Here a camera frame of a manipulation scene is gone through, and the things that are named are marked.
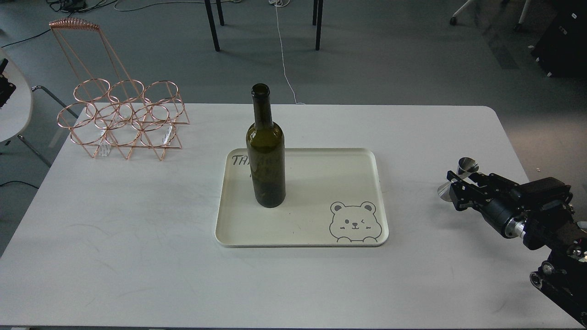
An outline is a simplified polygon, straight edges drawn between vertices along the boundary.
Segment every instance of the green glass bottle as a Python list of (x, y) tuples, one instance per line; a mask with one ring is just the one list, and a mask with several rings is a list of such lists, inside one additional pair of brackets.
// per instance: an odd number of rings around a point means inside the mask
[(271, 118), (269, 87), (252, 87), (255, 123), (247, 131), (247, 152), (255, 198), (264, 207), (276, 207), (285, 199), (285, 146), (281, 127)]

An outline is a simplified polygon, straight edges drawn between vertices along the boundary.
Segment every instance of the bottle mouth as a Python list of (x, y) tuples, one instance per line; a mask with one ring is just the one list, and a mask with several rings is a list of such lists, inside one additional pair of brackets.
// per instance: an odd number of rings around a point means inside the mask
[(269, 86), (265, 85), (264, 83), (257, 83), (252, 87), (251, 94), (253, 97), (258, 98), (269, 97)]

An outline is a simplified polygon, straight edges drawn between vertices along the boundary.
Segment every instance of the bear face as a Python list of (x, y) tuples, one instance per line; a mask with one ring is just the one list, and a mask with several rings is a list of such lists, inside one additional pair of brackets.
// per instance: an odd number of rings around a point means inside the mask
[(330, 223), (330, 233), (336, 241), (361, 241), (365, 239), (377, 241), (382, 228), (375, 217), (375, 205), (369, 201), (360, 206), (346, 206), (337, 201), (332, 203), (330, 210), (333, 214)]

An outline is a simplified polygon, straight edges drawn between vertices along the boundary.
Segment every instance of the serving tray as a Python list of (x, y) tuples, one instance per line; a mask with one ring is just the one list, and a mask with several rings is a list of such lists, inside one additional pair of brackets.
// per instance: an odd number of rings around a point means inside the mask
[(373, 153), (286, 149), (284, 202), (255, 199), (247, 150), (228, 153), (216, 222), (227, 247), (376, 247), (388, 236)]

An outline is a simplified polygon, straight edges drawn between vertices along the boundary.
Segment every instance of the floor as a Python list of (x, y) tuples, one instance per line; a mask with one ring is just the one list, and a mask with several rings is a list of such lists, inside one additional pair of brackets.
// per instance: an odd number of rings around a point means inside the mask
[[(87, 2), (92, 6), (97, 0)], [(116, 10), (154, 3), (119, 0), (116, 8), (73, 17), (101, 26), (133, 78), (176, 82), (189, 103), (250, 103), (250, 87), (265, 82), (276, 104), (489, 106), (528, 178), (554, 176), (570, 184), (576, 216), (585, 219), (587, 79), (548, 78), (529, 48), (556, 15), (556, 1), (533, 1), (523, 29), (514, 32), (523, 0), (505, 6), (480, 0), (458, 17), (457, 26), (448, 22), (464, 0), (326, 0), (320, 51), (314, 50), (312, 0), (291, 0), (279, 8), (279, 32), (276, 10), (267, 0), (227, 2), (226, 25), (217, 26), (221, 52), (214, 51), (203, 4)], [(43, 1), (0, 1), (0, 45), (37, 35), (66, 16)], [(109, 70), (105, 55), (96, 56), (102, 49), (94, 35), (67, 32), (82, 59), (91, 59), (92, 72)], [(50, 32), (4, 50), (31, 86), (44, 85), (65, 103), (74, 102), (78, 81)], [(53, 160), (70, 143), (55, 122), (60, 106), (40, 91), (33, 100), (33, 119), (23, 135)], [(446, 148), (458, 148), (458, 141)], [(42, 184), (47, 166), (18, 139), (2, 142), (0, 153), (0, 183)], [(481, 170), (491, 172), (482, 164)], [(0, 187), (0, 254), (35, 192), (24, 184)], [(67, 204), (63, 196), (63, 207)]]

